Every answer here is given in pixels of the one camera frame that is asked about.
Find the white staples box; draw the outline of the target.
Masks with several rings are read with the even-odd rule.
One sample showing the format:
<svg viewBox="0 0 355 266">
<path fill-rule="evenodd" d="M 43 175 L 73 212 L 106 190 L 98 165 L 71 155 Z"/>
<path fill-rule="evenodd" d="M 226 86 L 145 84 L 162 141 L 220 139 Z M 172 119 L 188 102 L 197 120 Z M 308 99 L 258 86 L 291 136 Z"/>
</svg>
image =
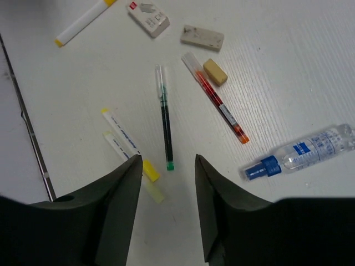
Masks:
<svg viewBox="0 0 355 266">
<path fill-rule="evenodd" d="M 166 14 L 151 1 L 130 1 L 126 8 L 151 38 L 158 37 L 170 25 Z"/>
</svg>

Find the white marker pale cap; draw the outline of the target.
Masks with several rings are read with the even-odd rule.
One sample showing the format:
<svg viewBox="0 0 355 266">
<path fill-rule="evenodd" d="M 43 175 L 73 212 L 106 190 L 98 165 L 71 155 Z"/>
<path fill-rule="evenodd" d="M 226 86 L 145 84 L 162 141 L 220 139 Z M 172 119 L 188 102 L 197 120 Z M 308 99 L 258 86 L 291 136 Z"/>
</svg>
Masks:
<svg viewBox="0 0 355 266">
<path fill-rule="evenodd" d="M 129 163 L 130 170 L 132 169 L 136 170 L 135 168 L 136 163 L 134 162 L 134 160 L 130 162 L 131 156 L 125 152 L 125 150 L 123 149 L 121 144 L 117 141 L 115 136 L 110 131 L 104 132 L 103 136 L 106 139 L 106 141 L 111 145 L 111 147 L 115 150 L 115 152 L 119 155 L 119 157 L 124 161 L 124 163 L 126 162 Z M 161 203 L 165 199 L 164 195 L 151 181 L 149 181 L 149 179 L 145 176 L 143 171 L 141 171 L 140 179 L 141 179 L 140 187 L 144 187 L 147 193 L 156 203 Z"/>
</svg>

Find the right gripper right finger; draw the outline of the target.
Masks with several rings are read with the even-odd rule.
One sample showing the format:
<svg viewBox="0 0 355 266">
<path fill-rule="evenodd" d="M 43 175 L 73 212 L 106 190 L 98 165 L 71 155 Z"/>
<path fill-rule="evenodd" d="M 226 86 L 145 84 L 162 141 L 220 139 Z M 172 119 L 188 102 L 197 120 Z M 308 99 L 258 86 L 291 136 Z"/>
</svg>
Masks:
<svg viewBox="0 0 355 266">
<path fill-rule="evenodd" d="M 209 265 L 353 265 L 353 198 L 269 202 L 195 157 L 204 260 Z"/>
</svg>

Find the white marker yellow cap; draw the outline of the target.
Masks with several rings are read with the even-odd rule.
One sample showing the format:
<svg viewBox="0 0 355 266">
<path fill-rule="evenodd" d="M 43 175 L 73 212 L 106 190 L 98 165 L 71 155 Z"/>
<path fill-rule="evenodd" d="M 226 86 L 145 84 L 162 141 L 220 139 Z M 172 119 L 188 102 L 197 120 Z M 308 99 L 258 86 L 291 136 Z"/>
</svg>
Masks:
<svg viewBox="0 0 355 266">
<path fill-rule="evenodd" d="M 120 137 L 123 141 L 125 146 L 129 149 L 129 152 L 133 155 L 138 154 L 141 155 L 143 158 L 143 171 L 147 175 L 148 179 L 151 182 L 155 182 L 160 178 L 160 174 L 157 172 L 155 167 L 151 164 L 151 162 L 146 159 L 143 154 L 139 151 L 136 143 L 133 139 L 129 136 L 127 131 L 124 129 L 122 123 L 114 116 L 112 112 L 109 111 L 107 108 L 101 109 L 101 114 L 110 124 L 110 126 L 114 129 L 116 134 Z"/>
</svg>

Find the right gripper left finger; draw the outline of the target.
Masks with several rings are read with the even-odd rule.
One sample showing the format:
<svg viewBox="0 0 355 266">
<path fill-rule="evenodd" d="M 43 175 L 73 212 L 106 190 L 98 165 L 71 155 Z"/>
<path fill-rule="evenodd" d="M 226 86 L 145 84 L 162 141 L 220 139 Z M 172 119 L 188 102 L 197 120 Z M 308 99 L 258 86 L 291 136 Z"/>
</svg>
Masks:
<svg viewBox="0 0 355 266">
<path fill-rule="evenodd" d="M 143 162 L 53 202 L 1 198 L 2 265 L 126 265 Z"/>
</svg>

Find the white marker orange caps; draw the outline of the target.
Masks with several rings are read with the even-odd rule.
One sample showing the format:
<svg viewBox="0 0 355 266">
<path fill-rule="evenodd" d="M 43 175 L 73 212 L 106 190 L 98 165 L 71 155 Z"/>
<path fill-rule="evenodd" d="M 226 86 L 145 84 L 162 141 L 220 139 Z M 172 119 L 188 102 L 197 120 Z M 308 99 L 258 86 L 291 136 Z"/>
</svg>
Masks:
<svg viewBox="0 0 355 266">
<path fill-rule="evenodd" d="M 60 35 L 58 35 L 54 41 L 55 44 L 59 48 L 65 46 L 71 39 L 73 39 L 78 33 L 80 33 L 86 26 L 88 26 L 93 20 L 100 16 L 115 2 L 116 0 L 98 1 L 81 17 L 79 17 L 75 22 L 73 22 L 67 29 L 65 29 Z"/>
</svg>

